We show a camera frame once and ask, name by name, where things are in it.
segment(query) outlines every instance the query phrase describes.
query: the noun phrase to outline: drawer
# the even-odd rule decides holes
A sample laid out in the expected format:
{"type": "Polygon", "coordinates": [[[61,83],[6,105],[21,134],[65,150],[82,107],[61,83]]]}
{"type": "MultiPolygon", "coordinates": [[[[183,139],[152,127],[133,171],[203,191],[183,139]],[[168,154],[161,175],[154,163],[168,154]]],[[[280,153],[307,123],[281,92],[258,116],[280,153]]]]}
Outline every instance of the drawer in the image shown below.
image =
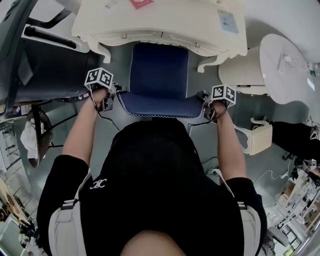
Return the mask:
{"type": "Polygon", "coordinates": [[[161,38],[161,31],[134,30],[104,34],[94,34],[93,36],[102,44],[107,46],[119,46],[140,40],[153,40],[161,38]]]}
{"type": "Polygon", "coordinates": [[[202,42],[202,41],[197,41],[194,38],[184,36],[181,34],[176,34],[176,33],[167,33],[164,32],[162,34],[161,40],[164,42],[168,42],[170,45],[173,46],[182,46],[190,51],[195,52],[198,55],[201,56],[215,56],[223,52],[223,50],[219,47],[216,47],[212,44],[202,42]]]}

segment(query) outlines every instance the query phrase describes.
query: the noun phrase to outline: black t-shirt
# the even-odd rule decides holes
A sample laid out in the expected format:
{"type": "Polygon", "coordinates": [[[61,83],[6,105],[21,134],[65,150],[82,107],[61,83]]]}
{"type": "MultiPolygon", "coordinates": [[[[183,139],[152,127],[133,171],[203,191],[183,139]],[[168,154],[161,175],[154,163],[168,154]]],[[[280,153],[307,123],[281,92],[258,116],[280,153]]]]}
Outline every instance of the black t-shirt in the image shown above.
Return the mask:
{"type": "MultiPolygon", "coordinates": [[[[37,212],[47,253],[50,217],[74,198],[87,172],[87,164],[72,156],[54,161],[37,212]]],[[[267,218],[251,180],[233,178],[226,183],[235,198],[225,185],[204,175],[192,140],[177,120],[127,126],[114,138],[99,177],[89,179],[79,194],[87,255],[120,255],[132,237],[153,230],[168,234],[187,256],[242,256],[244,232],[237,202],[258,212],[260,245],[267,218]]]]}

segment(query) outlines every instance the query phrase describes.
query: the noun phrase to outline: pink label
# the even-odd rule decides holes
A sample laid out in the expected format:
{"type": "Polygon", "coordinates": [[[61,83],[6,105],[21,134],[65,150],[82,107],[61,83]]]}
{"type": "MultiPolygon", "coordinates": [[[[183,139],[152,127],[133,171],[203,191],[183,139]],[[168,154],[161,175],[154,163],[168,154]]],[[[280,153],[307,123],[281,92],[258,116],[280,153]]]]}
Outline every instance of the pink label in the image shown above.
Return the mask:
{"type": "Polygon", "coordinates": [[[137,10],[140,9],[141,7],[144,7],[154,2],[154,0],[130,0],[130,1],[137,10]]]}

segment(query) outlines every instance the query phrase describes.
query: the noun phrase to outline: white cylindrical stool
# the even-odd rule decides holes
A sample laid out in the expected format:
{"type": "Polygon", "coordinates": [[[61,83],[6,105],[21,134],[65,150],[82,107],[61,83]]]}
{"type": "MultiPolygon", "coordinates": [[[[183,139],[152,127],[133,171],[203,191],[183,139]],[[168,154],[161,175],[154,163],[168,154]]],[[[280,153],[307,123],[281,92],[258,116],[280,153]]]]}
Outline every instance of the white cylindrical stool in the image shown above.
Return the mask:
{"type": "Polygon", "coordinates": [[[223,84],[246,94],[269,94],[278,104],[300,101],[310,107],[315,97],[313,77],[301,52],[288,39],[265,36],[247,56],[227,59],[218,68],[223,84]]]}

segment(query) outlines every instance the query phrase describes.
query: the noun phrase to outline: floor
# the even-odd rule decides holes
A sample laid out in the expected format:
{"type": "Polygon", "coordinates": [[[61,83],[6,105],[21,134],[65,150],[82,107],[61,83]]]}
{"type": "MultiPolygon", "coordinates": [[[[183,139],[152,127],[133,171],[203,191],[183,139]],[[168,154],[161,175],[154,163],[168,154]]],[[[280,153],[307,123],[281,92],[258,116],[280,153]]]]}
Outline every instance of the floor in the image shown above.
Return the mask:
{"type": "MultiPolygon", "coordinates": [[[[127,85],[129,80],[129,71],[131,64],[132,49],[134,44],[126,44],[122,46],[113,47],[110,51],[112,60],[110,64],[104,64],[101,60],[101,67],[109,70],[114,74],[114,80],[121,85],[127,85]]],[[[220,81],[217,76],[217,67],[206,67],[205,73],[197,72],[197,64],[202,58],[190,52],[189,59],[189,78],[188,78],[188,95],[194,95],[201,90],[210,91],[211,86],[219,85],[220,81]]],[[[83,102],[77,102],[75,105],[65,104],[60,102],[53,102],[45,105],[43,108],[50,118],[52,124],[61,121],[74,114],[75,108],[79,111],[83,102]]],[[[306,120],[308,116],[308,108],[301,102],[291,102],[286,105],[279,105],[266,96],[250,96],[247,94],[238,93],[237,103],[229,109],[229,113],[233,122],[239,126],[251,129],[250,118],[260,119],[263,116],[268,116],[273,121],[284,121],[289,123],[301,123],[306,120]]],[[[126,114],[116,99],[112,111],[103,113],[103,115],[112,118],[120,129],[125,126],[137,122],[139,117],[134,117],[126,114]]],[[[70,131],[75,119],[71,119],[54,129],[55,145],[63,144],[68,132],[70,131]]],[[[195,120],[181,120],[185,125],[188,123],[203,123],[206,120],[200,117],[195,120]]],[[[20,134],[24,128],[25,120],[18,120],[15,123],[17,135],[20,134]]],[[[93,178],[97,177],[105,157],[110,149],[113,137],[116,134],[115,127],[103,120],[98,119],[95,131],[94,148],[91,159],[91,170],[93,178]]],[[[212,156],[217,155],[217,131],[215,124],[208,124],[195,127],[192,130],[191,138],[198,150],[201,161],[204,162],[212,156]]],[[[246,137],[239,134],[241,143],[246,146],[246,137]]],[[[40,163],[36,169],[32,168],[27,159],[27,152],[19,140],[19,148],[25,170],[29,177],[34,196],[40,198],[46,179],[50,172],[51,166],[55,157],[61,153],[61,148],[51,148],[45,159],[40,163]]],[[[286,152],[276,145],[272,145],[267,150],[254,155],[246,155],[247,174],[248,177],[255,182],[266,170],[273,170],[273,177],[282,175],[288,169],[288,160],[283,160],[282,156],[286,152]]],[[[203,165],[207,170],[210,167],[217,167],[218,161],[216,159],[208,161],[203,165]]],[[[293,163],[290,163],[289,169],[292,170],[293,163]]],[[[255,183],[256,190],[262,195],[264,206],[273,205],[275,200],[280,195],[283,187],[287,182],[287,178],[273,179],[271,173],[267,172],[258,182],[255,183]]]]}

